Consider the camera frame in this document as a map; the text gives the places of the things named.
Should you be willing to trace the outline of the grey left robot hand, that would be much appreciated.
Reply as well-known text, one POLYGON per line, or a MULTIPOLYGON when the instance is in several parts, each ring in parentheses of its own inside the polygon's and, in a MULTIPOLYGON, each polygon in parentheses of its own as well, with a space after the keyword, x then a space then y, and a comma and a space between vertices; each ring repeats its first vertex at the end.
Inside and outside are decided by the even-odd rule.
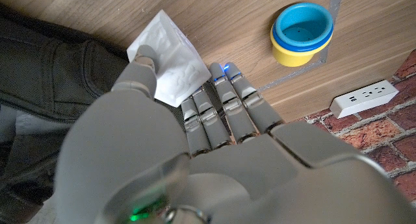
POLYGON ((154 100, 156 52, 138 48, 71 127, 55 175, 61 223, 414 223, 373 160, 308 123, 285 123, 229 64, 225 126, 205 90, 185 124, 154 100))

